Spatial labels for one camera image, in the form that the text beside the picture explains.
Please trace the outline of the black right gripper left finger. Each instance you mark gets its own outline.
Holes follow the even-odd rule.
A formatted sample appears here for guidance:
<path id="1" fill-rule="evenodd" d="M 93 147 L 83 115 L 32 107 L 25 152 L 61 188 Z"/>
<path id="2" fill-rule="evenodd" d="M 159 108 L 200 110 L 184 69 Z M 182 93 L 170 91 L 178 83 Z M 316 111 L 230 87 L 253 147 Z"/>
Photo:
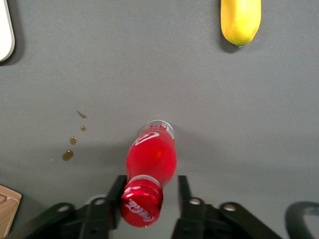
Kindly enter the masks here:
<path id="1" fill-rule="evenodd" d="M 125 175 L 119 175 L 105 197 L 97 197 L 87 205 L 80 228 L 81 239 L 111 239 L 118 228 L 121 213 L 121 196 L 127 182 Z"/>

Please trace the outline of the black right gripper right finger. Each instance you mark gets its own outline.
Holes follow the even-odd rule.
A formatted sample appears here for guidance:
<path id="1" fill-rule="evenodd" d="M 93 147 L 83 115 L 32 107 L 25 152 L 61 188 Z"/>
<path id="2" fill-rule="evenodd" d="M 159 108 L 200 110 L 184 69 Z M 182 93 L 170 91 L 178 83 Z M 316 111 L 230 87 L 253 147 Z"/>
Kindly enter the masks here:
<path id="1" fill-rule="evenodd" d="M 188 178 L 178 176 L 180 217 L 171 237 L 173 239 L 209 239 L 207 226 L 208 205 L 191 193 Z"/>

